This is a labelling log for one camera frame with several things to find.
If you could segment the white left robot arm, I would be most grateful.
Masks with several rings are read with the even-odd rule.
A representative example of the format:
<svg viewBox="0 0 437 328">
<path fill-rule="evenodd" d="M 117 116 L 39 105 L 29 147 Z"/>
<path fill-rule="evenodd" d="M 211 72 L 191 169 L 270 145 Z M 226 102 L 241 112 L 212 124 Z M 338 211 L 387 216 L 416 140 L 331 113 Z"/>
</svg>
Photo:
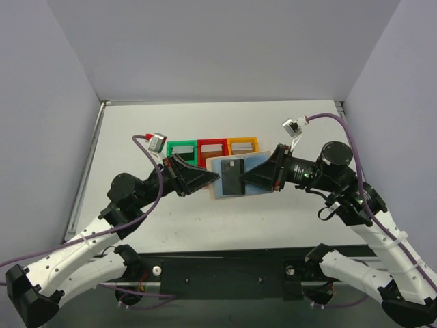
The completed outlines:
<svg viewBox="0 0 437 328">
<path fill-rule="evenodd" d="M 131 282 L 144 272 L 138 253 L 120 242 L 143 221 L 145 206 L 171 192 L 190 195 L 219 179 L 217 173 L 172 155 L 146 180 L 122 173 L 107 193 L 109 205 L 60 249 L 6 273 L 7 294 L 26 327 L 41 327 L 60 307 L 100 283 L 122 278 Z"/>
</svg>

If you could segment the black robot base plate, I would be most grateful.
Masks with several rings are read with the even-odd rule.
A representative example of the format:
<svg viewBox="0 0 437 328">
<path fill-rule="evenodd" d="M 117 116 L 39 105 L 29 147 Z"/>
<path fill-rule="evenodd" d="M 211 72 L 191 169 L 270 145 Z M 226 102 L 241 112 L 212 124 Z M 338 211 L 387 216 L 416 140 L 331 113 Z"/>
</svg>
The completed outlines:
<svg viewBox="0 0 437 328">
<path fill-rule="evenodd" d="M 309 248 L 243 249 L 143 253 L 144 268 L 119 284 L 157 286 L 178 300 L 258 300 L 303 298 L 302 287 L 330 290 L 334 280 L 305 264 Z"/>
</svg>

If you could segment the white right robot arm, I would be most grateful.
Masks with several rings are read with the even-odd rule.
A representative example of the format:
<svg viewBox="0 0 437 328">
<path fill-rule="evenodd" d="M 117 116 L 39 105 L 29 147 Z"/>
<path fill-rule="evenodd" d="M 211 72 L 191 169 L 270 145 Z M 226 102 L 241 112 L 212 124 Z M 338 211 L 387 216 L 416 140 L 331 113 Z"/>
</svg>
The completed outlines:
<svg viewBox="0 0 437 328">
<path fill-rule="evenodd" d="M 248 170 L 240 180 L 268 191 L 280 191 L 289 182 L 306 193 L 324 197 L 328 217 L 338 216 L 358 234 L 385 266 L 379 271 L 350 259 L 325 244 L 305 257 L 312 279 L 328 277 L 345 282 L 376 300 L 386 315 L 402 327 L 436 322 L 436 273 L 408 242 L 375 189 L 360 184 L 349 166 L 351 148 L 339 141 L 326 143 L 316 161 L 293 156 L 279 144 L 271 157 Z"/>
</svg>

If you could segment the black credit card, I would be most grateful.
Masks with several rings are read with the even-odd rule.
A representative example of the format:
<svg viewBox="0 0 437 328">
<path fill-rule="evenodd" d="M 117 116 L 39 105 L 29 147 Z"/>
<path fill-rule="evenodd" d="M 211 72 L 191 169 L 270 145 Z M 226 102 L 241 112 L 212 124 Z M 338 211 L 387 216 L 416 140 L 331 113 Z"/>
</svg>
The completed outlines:
<svg viewBox="0 0 437 328">
<path fill-rule="evenodd" d="M 245 184 L 240 176 L 244 173 L 243 159 L 227 159 L 221 161 L 222 193 L 226 196 L 243 196 Z"/>
</svg>

